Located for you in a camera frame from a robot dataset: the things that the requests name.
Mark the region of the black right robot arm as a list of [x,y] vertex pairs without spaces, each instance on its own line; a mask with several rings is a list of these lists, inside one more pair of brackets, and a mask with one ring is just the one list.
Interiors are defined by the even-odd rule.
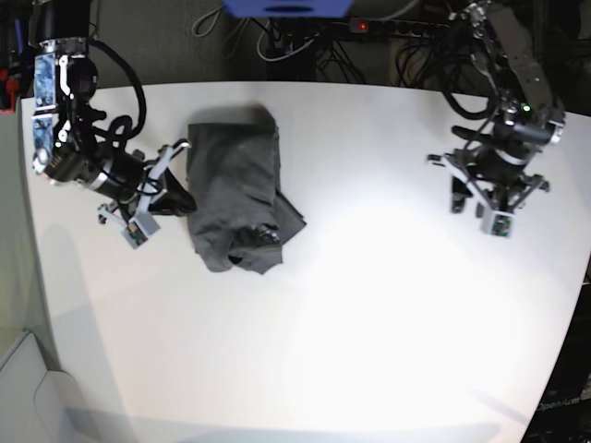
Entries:
[[[172,160],[189,148],[185,139],[164,145],[156,158],[127,152],[147,120],[147,100],[131,65],[108,44],[90,35],[90,2],[36,1],[32,7],[30,46],[35,51],[31,118],[33,169],[59,184],[76,183],[104,196],[101,224],[113,222],[134,242],[159,230],[159,216],[186,217],[197,206],[170,170]],[[116,117],[107,128],[96,124],[107,114],[91,106],[98,69],[96,49],[119,66],[135,93],[138,117]]]

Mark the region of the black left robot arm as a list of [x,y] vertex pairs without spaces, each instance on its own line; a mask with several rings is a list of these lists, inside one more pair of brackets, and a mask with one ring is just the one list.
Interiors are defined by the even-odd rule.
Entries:
[[452,176],[453,214],[463,212],[466,201],[473,198],[477,217],[487,213],[507,217],[534,191],[550,190],[546,178],[525,170],[538,153],[561,140],[564,107],[534,56],[528,32],[509,6],[468,1],[451,19],[446,42],[467,37],[468,60],[488,80],[491,94],[483,111],[469,113],[447,85],[441,87],[455,112],[483,124],[477,130],[453,126],[452,133],[464,145],[430,155],[428,161]]

